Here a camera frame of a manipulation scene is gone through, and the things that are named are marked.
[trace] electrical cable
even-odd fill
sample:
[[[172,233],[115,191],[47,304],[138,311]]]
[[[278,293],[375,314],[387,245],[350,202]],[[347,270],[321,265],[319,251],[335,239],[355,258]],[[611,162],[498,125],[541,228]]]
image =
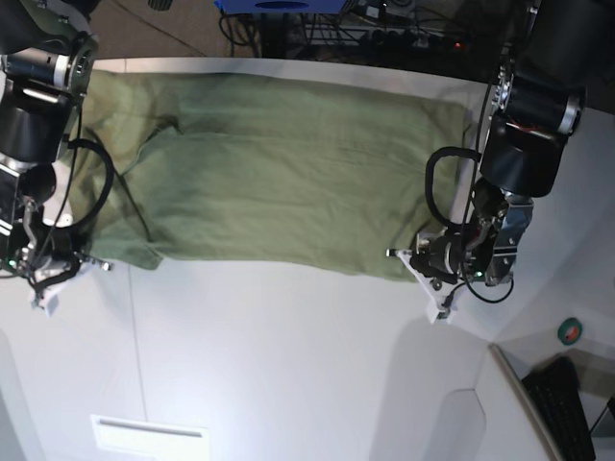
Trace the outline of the electrical cable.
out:
[[[460,283],[458,286],[456,286],[455,288],[453,288],[453,290],[451,290],[451,293],[449,293],[447,295],[447,297],[444,299],[444,303],[442,303],[442,305],[444,307],[451,307],[451,305],[453,305],[453,300],[455,299],[455,293],[456,291],[461,288],[462,286],[466,286],[467,283],[465,281],[463,281],[462,283]]]
[[[307,43],[307,46],[311,46],[311,43],[314,40],[314,32],[316,31],[316,14],[314,15],[314,17],[311,20],[311,32],[309,33],[309,42]]]
[[[224,38],[231,43],[232,57],[234,57],[235,46],[250,46],[254,57],[260,58],[260,50],[256,40],[256,25],[254,22],[249,21],[249,19],[249,14],[226,14],[221,12],[220,19],[218,20],[218,28]],[[228,24],[228,31],[224,27],[225,22]],[[237,28],[237,24],[243,28],[243,33]]]
[[[35,293],[37,293],[37,295],[42,293],[44,290],[46,290],[52,285],[63,283],[77,276],[79,270],[81,269],[81,261],[79,260],[79,258],[73,255],[67,262],[70,264],[70,267],[68,268],[68,270],[62,272],[61,274],[50,277],[40,282],[36,281],[34,274],[32,275],[31,279],[28,279],[28,283],[35,291]]]
[[[131,16],[133,19],[135,19],[136,21],[140,22],[141,24],[144,24],[145,26],[149,27],[150,29],[155,30],[156,32],[158,32],[159,34],[162,34],[164,36],[167,36],[168,38],[171,38],[172,40],[175,40],[176,42],[180,43],[181,45],[183,45],[184,47],[192,50],[192,52],[196,53],[199,56],[202,56],[204,58],[207,57],[207,55],[205,53],[203,53],[201,50],[199,50],[198,48],[196,48],[195,46],[192,46],[191,44],[189,44],[186,41],[183,41],[182,39],[178,38],[177,36],[174,36],[173,34],[170,34],[168,32],[166,32],[164,29],[161,29],[160,27],[152,24],[151,22],[145,20],[144,18],[142,18],[141,16],[139,16],[137,13],[133,12],[132,10],[130,10],[129,8],[125,7],[124,5],[122,5],[119,0],[111,0],[111,2],[118,8],[120,9],[122,12],[124,12],[125,14]]]
[[[301,14],[299,14],[299,17],[301,18],[301,30],[304,33],[304,39],[306,40],[306,46],[308,46],[309,38],[308,38],[308,22],[306,21],[306,14],[302,12]]]
[[[84,125],[84,117],[83,117],[83,112],[80,110],[79,111],[79,121],[77,122],[77,137],[81,137],[83,125]],[[56,219],[54,220],[54,224],[52,225],[52,227],[47,232],[47,236],[45,237],[45,240],[43,241],[43,244],[40,247],[40,250],[38,251],[38,253],[33,258],[33,261],[35,262],[35,266],[37,265],[38,260],[45,253],[45,250],[47,249],[47,246],[51,242],[51,237],[53,236],[54,231],[58,227],[58,223],[60,221],[60,218],[62,217],[62,214],[64,213],[64,209],[66,208],[66,204],[68,203],[68,195],[70,194],[70,188],[72,186],[73,178],[75,176],[75,165],[77,163],[77,153],[78,153],[78,151],[79,151],[79,148],[73,149],[73,159],[70,162],[70,173],[68,174],[68,182],[66,183],[66,191],[64,192],[64,198],[62,199],[62,202],[61,202],[61,205],[60,205],[60,210],[58,211],[58,215],[56,216]]]
[[[85,131],[88,137],[91,137],[96,143],[100,144],[101,146],[104,146],[101,138],[91,128],[85,128]],[[141,226],[143,226],[143,230],[145,231],[145,238],[148,242],[153,242],[154,239],[152,237],[152,233],[149,229],[149,226],[147,225],[147,222],[145,221],[145,217],[138,209],[138,205],[136,204],[136,200],[133,197],[133,193],[131,192],[128,183],[126,182],[126,179],[122,175],[120,175],[119,171],[117,171],[115,166],[113,166],[113,173],[117,177],[119,185],[121,185],[122,189],[124,189],[124,192],[126,193],[126,196],[128,197],[128,201],[131,203],[131,206],[135,209],[136,217],[138,218],[139,222],[141,223]]]
[[[448,228],[450,231],[461,232],[461,225],[454,223],[445,217],[438,209],[433,197],[433,177],[435,175],[435,165],[442,158],[447,157],[468,158],[476,164],[480,160],[480,154],[478,151],[470,151],[459,147],[443,147],[442,149],[439,149],[431,154],[425,167],[425,201],[427,202],[427,207],[430,209],[431,215],[436,219],[436,221],[438,221],[445,228]]]
[[[17,274],[14,274],[11,268],[4,261],[0,261],[0,271],[5,271],[9,273],[7,276],[0,276],[0,280],[17,278]]]
[[[224,30],[224,21],[225,21],[226,17],[224,15],[220,16],[220,19],[218,19],[218,29],[220,29],[220,33],[222,33],[222,35],[226,38],[226,40],[231,44],[231,58],[234,58],[234,48],[235,48],[235,41],[234,41],[234,34],[233,34],[233,27],[231,27],[231,25],[229,25],[229,31],[225,31]]]
[[[464,24],[464,23],[462,23],[460,21],[457,21],[455,19],[452,19],[451,17],[447,16],[446,14],[442,14],[441,12],[437,12],[436,10],[432,10],[431,8],[427,8],[427,7],[424,7],[422,5],[415,6],[414,10],[415,11],[420,10],[420,11],[423,11],[423,12],[428,12],[429,14],[433,14],[434,16],[437,16],[440,20],[442,20],[444,22],[447,22],[449,24],[457,26],[458,28],[460,28],[461,30],[463,30],[464,32],[468,33],[471,36],[475,36],[476,35],[476,33],[472,30],[472,28],[469,25]]]
[[[68,143],[68,147],[70,149],[87,149],[93,152],[102,160],[103,165],[105,166],[105,183],[103,184],[103,189],[101,190],[100,196],[98,197],[98,200],[96,201],[92,209],[77,223],[71,226],[67,226],[65,228],[56,229],[56,231],[74,233],[83,231],[87,226],[92,223],[96,216],[98,216],[98,213],[100,213],[100,211],[103,209],[103,206],[105,205],[105,202],[107,201],[109,194],[111,193],[111,188],[113,187],[114,168],[111,156],[100,144],[92,142],[88,139],[75,139]]]
[[[329,22],[329,24],[331,24],[332,26],[334,26],[335,30],[338,32],[338,34],[341,32],[344,35],[346,35],[348,38],[350,38],[352,41],[356,42],[358,45],[361,44],[360,40],[358,38],[356,38],[355,36],[353,36],[350,32],[344,30],[341,28],[341,26],[338,23],[335,23],[334,21],[332,21],[330,18],[328,18],[326,15],[321,14],[321,17],[325,18],[325,20],[327,22]]]
[[[323,38],[323,41],[325,42],[325,45],[327,46],[327,48],[329,48],[329,50],[331,51],[332,55],[334,58],[339,59],[339,57],[337,57],[337,53],[335,53],[333,50],[334,48],[331,46],[331,44],[329,43],[329,41],[327,40],[327,38],[325,37],[325,31],[323,28],[323,21],[322,21],[322,14],[318,14],[318,29],[320,29],[320,35]]]
[[[504,50],[504,45],[505,45],[505,33],[506,33],[506,28],[504,28],[504,38],[503,38],[503,44],[502,46],[498,47],[499,53],[498,53],[498,57],[496,59],[496,65],[495,68],[493,69],[493,71],[491,72],[491,75],[489,76],[489,82],[487,84],[487,89],[485,90],[484,93],[484,98],[482,99],[482,107],[480,108],[480,117],[479,117],[479,125],[477,126],[477,137],[476,137],[476,142],[475,142],[475,150],[478,154],[480,154],[480,133],[482,130],[482,124],[484,122],[484,116],[486,114],[486,110],[487,110],[487,102],[489,101],[489,95],[491,94],[491,88],[493,86],[493,82],[494,82],[494,76],[496,74],[496,70],[498,69],[499,65],[500,65],[500,56],[502,55],[502,51]],[[460,227],[460,256],[461,256],[461,263],[459,264],[459,269],[461,272],[461,277],[463,279],[463,281],[465,282],[465,284],[468,286],[468,290],[470,291],[470,293],[472,293],[472,295],[474,295],[475,298],[483,301],[484,303],[489,303],[489,304],[498,304],[498,303],[502,303],[505,300],[508,299],[508,297],[512,294],[512,291],[514,290],[515,287],[515,282],[514,279],[510,279],[510,288],[508,290],[508,292],[502,296],[501,298],[497,299],[497,300],[490,300],[488,298],[485,298],[483,295],[481,295],[480,293],[478,293],[473,287],[472,287],[472,283],[470,282],[470,280],[468,280],[468,274],[465,268],[465,264],[463,261],[465,261],[465,246],[463,243],[463,234],[465,232],[465,226],[466,226],[466,221],[468,219],[468,213],[470,211],[470,204],[472,203],[472,193],[474,192],[474,184],[477,180],[477,175],[479,172],[479,162],[478,161],[474,161],[474,165],[472,168],[472,179],[470,181],[470,190],[468,191],[468,200],[466,201],[465,204],[465,209],[463,211],[463,219],[461,220],[461,227]]]

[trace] green cloth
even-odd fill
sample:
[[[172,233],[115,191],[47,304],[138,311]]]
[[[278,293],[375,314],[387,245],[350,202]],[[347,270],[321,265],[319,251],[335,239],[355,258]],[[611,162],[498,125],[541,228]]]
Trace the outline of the green cloth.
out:
[[[267,260],[411,279],[384,257],[431,216],[425,164],[462,142],[462,106],[344,85],[249,75],[95,72],[85,137],[110,152],[115,181],[91,253],[156,269],[180,260]],[[456,162],[442,161],[441,209]],[[103,183],[79,154],[70,203],[86,214]]]

